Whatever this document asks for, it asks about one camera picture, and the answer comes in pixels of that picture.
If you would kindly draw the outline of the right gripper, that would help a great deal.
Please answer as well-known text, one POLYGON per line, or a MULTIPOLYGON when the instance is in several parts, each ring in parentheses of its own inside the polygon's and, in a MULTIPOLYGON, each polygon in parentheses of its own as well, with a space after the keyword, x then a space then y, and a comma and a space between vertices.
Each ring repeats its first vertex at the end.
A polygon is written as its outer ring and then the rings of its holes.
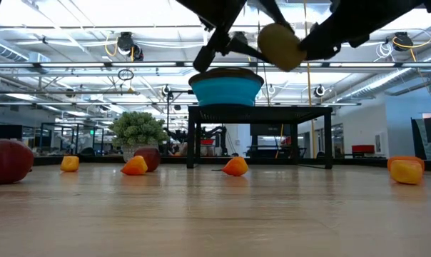
POLYGON ((367 35, 422 4, 421 0, 340 0, 332 15, 300 42, 300 50, 306 53, 305 60, 331 59, 344 44, 361 46, 367 35))

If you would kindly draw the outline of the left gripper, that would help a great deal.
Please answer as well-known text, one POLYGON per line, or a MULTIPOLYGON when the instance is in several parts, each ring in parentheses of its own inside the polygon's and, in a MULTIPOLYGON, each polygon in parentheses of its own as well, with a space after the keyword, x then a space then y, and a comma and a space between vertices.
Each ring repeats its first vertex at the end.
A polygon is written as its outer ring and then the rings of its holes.
MULTIPOLYGON (((245 54, 269 63, 269 60, 258 50, 247 44, 244 36, 229 37, 229 31, 244 9, 247 0, 176 0, 179 4, 196 14, 209 30, 215 29, 208 43, 201 48, 193 61, 193 68, 205 72, 212 64, 216 54, 222 56, 234 52, 245 54)), ((286 21, 275 0, 260 0, 261 10, 275 23, 294 33, 286 21)))

